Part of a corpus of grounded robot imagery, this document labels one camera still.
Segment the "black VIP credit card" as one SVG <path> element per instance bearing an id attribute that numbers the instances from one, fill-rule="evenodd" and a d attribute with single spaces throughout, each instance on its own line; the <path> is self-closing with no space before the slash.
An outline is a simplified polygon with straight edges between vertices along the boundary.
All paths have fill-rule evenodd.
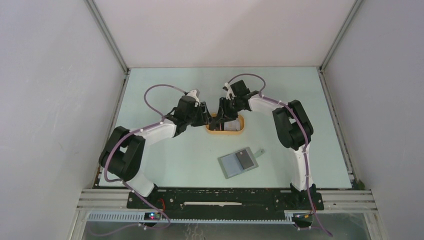
<path id="1" fill-rule="evenodd" d="M 255 165 L 247 149 L 238 151 L 235 155 L 243 170 L 247 170 Z"/>

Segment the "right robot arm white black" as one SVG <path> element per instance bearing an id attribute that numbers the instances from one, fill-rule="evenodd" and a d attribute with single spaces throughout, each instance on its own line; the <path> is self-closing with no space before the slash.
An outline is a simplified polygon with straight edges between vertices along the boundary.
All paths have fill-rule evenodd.
<path id="1" fill-rule="evenodd" d="M 297 191 L 291 194 L 291 204 L 304 209 L 311 202 L 307 192 L 313 185 L 309 160 L 309 144 L 314 133 L 308 115 L 299 100 L 288 103 L 277 101 L 253 91 L 240 96 L 222 97 L 216 116 L 211 119 L 211 130 L 226 122 L 234 121 L 240 111 L 250 111 L 271 116 L 280 143 L 293 152 L 294 168 L 291 186 Z"/>

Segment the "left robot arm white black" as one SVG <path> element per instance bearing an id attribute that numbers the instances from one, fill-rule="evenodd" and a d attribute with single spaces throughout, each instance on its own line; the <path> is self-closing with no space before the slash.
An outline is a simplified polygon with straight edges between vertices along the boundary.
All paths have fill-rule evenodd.
<path id="1" fill-rule="evenodd" d="M 160 122 L 134 130 L 116 127 L 99 157 L 103 178 L 108 183 L 120 182 L 137 192 L 138 201 L 145 208 L 153 208 L 158 202 L 158 194 L 154 192 L 157 186 L 141 169 L 145 148 L 162 140 L 175 138 L 189 126 L 208 125 L 211 120 L 206 102 L 184 95 Z"/>

